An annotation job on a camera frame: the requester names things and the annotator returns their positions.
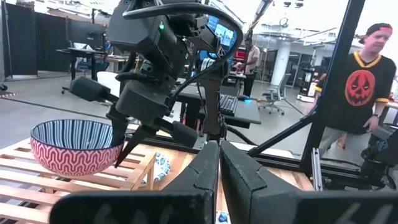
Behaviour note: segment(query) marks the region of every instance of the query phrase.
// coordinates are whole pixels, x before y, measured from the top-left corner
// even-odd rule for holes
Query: man
[[[346,152],[353,155],[353,162],[358,165],[363,163],[361,151],[367,148],[370,132],[379,123],[396,74],[395,63],[379,54],[391,35],[389,24],[371,26],[360,40],[364,44],[362,50],[348,55],[338,74],[339,82],[336,86],[330,86],[334,98],[328,102],[326,128],[319,148],[321,156],[346,134]],[[323,82],[318,82],[317,91],[321,92]]]
[[[241,64],[238,69],[243,70],[246,78],[244,79],[243,95],[250,97],[251,89],[254,83],[254,69],[259,65],[260,49],[253,45],[251,39],[244,41],[246,49],[249,49],[248,60]]]

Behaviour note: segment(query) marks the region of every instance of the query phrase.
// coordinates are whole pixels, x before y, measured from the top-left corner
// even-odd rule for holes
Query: floor
[[[105,114],[108,107],[97,102],[89,103],[69,93],[61,94],[61,86],[68,86],[69,76],[57,74],[57,78],[48,78],[44,73],[40,79],[15,79],[7,82],[8,91],[18,95],[0,99],[0,149],[29,137],[30,129],[36,124],[52,119],[92,119],[107,123]],[[252,97],[259,98],[269,88],[266,83],[255,82]],[[287,100],[278,102],[278,106],[285,111],[281,116],[276,110],[269,114],[269,109],[261,109],[261,125],[252,124],[250,129],[238,128],[256,144],[268,140],[289,126],[298,122],[311,108],[310,103],[296,100],[296,88],[287,88]],[[174,108],[174,118],[179,119],[180,105]],[[387,121],[392,121],[396,111],[390,110]],[[307,140],[310,126],[307,126],[272,148],[292,152],[300,157]],[[229,134],[228,140],[242,142],[237,136]],[[334,158],[333,150],[342,150],[333,147],[328,157]]]

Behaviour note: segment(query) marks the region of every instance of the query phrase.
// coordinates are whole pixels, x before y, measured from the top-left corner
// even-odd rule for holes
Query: white t-shirt
[[[256,47],[256,46],[253,46],[251,48],[251,50],[249,51],[248,62],[250,62],[252,60],[252,58],[257,58],[257,62],[246,66],[246,70],[245,70],[245,74],[246,75],[253,74],[253,72],[251,72],[250,70],[253,70],[256,66],[259,65],[260,49],[258,47]]]

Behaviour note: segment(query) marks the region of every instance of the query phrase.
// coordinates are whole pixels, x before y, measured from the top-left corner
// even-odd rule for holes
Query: wooden rack
[[[62,196],[83,190],[137,190],[146,175],[148,183],[145,189],[153,190],[156,156],[145,146],[136,147],[117,169],[110,167],[98,174],[70,180],[36,163],[29,142],[26,139],[0,149],[0,181],[24,186],[16,188],[0,184],[1,199],[21,202],[19,205],[0,203],[0,218],[17,223],[48,223],[52,205]],[[21,204],[33,205],[34,208]]]

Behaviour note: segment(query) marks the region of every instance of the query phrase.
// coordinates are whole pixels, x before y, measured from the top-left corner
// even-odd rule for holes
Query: black t-shirt
[[[329,86],[334,97],[329,102],[326,126],[351,134],[364,134],[365,122],[373,114],[375,102],[388,102],[396,74],[395,63],[382,55],[364,63],[359,53],[348,55],[336,86]],[[324,80],[317,83],[322,91]]]

